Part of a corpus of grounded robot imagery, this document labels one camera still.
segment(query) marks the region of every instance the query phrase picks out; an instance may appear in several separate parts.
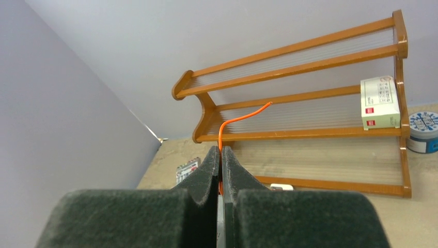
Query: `white object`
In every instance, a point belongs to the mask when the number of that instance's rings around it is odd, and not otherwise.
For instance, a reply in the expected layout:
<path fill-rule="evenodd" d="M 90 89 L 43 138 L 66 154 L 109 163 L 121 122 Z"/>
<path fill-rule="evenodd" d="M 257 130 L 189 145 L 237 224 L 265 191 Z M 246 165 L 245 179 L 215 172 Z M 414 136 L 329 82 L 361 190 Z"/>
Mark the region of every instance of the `white object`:
<path fill-rule="evenodd" d="M 411 137 L 406 146 L 419 153 L 438 151 L 438 114 L 422 111 L 409 116 Z"/>
<path fill-rule="evenodd" d="M 272 183 L 271 190 L 293 190 L 293 186 L 289 184 Z"/>
<path fill-rule="evenodd" d="M 400 128 L 400 108 L 392 76 L 361 80 L 364 129 Z"/>

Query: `small package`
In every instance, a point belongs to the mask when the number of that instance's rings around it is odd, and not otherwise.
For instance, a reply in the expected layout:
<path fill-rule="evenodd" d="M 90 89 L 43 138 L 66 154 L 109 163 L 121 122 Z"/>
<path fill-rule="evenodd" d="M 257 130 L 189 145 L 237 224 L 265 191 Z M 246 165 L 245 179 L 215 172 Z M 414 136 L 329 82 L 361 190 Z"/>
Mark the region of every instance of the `small package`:
<path fill-rule="evenodd" d="M 361 107 L 365 130 L 400 128 L 400 108 L 392 76 L 362 80 Z"/>
<path fill-rule="evenodd" d="M 194 170 L 196 170 L 201 165 L 201 159 L 196 157 L 187 163 L 177 167 L 176 177 L 177 184 L 182 182 L 186 177 L 188 177 Z"/>

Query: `wooden shelf frame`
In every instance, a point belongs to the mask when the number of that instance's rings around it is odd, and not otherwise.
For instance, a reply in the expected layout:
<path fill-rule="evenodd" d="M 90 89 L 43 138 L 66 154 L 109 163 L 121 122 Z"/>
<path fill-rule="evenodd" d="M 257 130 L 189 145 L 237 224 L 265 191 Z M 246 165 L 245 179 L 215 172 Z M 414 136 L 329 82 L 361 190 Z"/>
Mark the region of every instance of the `wooden shelf frame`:
<path fill-rule="evenodd" d="M 366 51 L 355 52 L 347 55 L 327 58 L 319 61 L 313 61 L 301 65 L 296 65 L 288 68 L 277 69 L 273 71 L 257 73 L 236 79 L 226 80 L 209 85 L 194 86 L 194 81 L 197 77 L 237 68 L 239 66 L 248 65 L 258 61 L 262 61 L 277 56 L 291 54 L 322 45 L 343 41 L 350 38 L 359 37 L 362 35 L 372 34 L 385 29 L 393 29 L 394 43 L 380 48 L 374 48 Z M 410 127 L 408 120 L 408 109 L 406 105 L 406 97 L 404 92 L 403 78 L 403 59 L 408 56 L 408 36 L 402 16 L 401 10 L 393 12 L 392 17 L 382 19 L 376 22 L 368 23 L 358 27 L 346 29 L 333 34 L 325 35 L 315 39 L 299 42 L 288 45 L 282 48 L 266 51 L 245 58 L 236 59 L 217 66 L 212 66 L 198 71 L 186 71 L 180 80 L 172 89 L 172 96 L 176 100 L 182 100 L 186 96 L 196 95 L 202 106 L 202 116 L 195 131 L 193 132 L 193 141 L 201 143 L 205 141 L 216 141 L 217 135 L 207 134 L 214 121 L 224 121 L 220 115 L 220 111 L 235 110 L 246 107 L 254 107 L 264 105 L 268 101 L 273 104 L 284 104 L 290 102 L 307 101 L 328 97 L 340 97 L 352 94 L 360 94 L 360 86 L 347 86 L 335 89 L 326 89 L 320 91 L 306 92 L 295 95 L 271 97 L 252 101 L 243 101 L 229 103 L 223 105 L 215 105 L 208 92 L 221 90 L 241 85 L 247 85 L 285 76 L 292 76 L 301 73 L 307 73 L 327 68 L 344 66 L 364 61 L 393 57 L 395 81 L 397 86 L 397 95 L 399 99 L 399 107 L 401 111 L 401 128 L 400 129 L 372 129 L 364 131 L 363 127 L 348 127 L 348 128 L 330 128 L 330 129 L 312 129 L 312 130 L 290 130 L 290 131 L 275 131 L 275 132 L 252 132 L 252 133 L 231 133 L 225 130 L 223 141 L 231 144 L 234 141 L 248 140 L 272 140 L 286 138 L 324 138 L 324 137 L 369 137 L 369 136 L 397 136 L 400 140 L 400 157 L 401 171 L 403 177 L 402 185 L 385 185 L 371 183 L 354 183 L 354 182 L 336 182 L 336 181 L 320 181 L 320 180 L 305 180 L 291 178 L 273 178 L 273 177 L 257 177 L 263 183 L 279 182 L 292 184 L 296 187 L 316 188 L 316 189 L 336 189 L 336 190 L 358 190 L 365 193 L 378 193 L 398 195 L 402 197 L 411 197 L 411 182 L 409 176 L 409 168 L 406 156 L 405 139 L 410 135 Z"/>

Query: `black foam pad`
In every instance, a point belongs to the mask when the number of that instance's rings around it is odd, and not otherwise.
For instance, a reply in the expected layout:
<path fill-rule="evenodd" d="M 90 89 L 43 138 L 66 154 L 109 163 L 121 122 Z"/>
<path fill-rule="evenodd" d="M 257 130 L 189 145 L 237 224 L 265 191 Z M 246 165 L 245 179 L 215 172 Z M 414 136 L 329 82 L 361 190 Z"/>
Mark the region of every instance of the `black foam pad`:
<path fill-rule="evenodd" d="M 83 190 L 52 211 L 42 247 L 215 247 L 219 150 L 172 190 Z"/>
<path fill-rule="evenodd" d="M 359 193 L 240 190 L 238 247 L 389 247 L 379 217 Z"/>
<path fill-rule="evenodd" d="M 251 173 L 241 166 L 231 147 L 222 148 L 222 179 L 224 187 L 224 231 L 226 247 L 236 244 L 236 231 L 234 229 L 235 205 L 237 195 L 243 189 L 257 189 L 270 191 L 260 183 Z"/>

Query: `beige floor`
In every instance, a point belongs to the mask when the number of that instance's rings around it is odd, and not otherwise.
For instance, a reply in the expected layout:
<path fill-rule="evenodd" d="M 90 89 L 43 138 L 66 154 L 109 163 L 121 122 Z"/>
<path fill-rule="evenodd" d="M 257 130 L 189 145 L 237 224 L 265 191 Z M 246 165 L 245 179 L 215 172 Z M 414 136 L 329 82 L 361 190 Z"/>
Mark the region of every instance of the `beige floor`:
<path fill-rule="evenodd" d="M 431 110 L 438 105 L 411 108 Z M 400 184 L 398 151 L 392 138 L 304 139 L 238 142 L 233 150 L 255 175 Z M 204 158 L 214 142 L 165 141 L 139 189 L 170 189 L 180 164 Z M 393 247 L 438 247 L 438 152 L 408 151 L 412 199 L 367 195 Z"/>

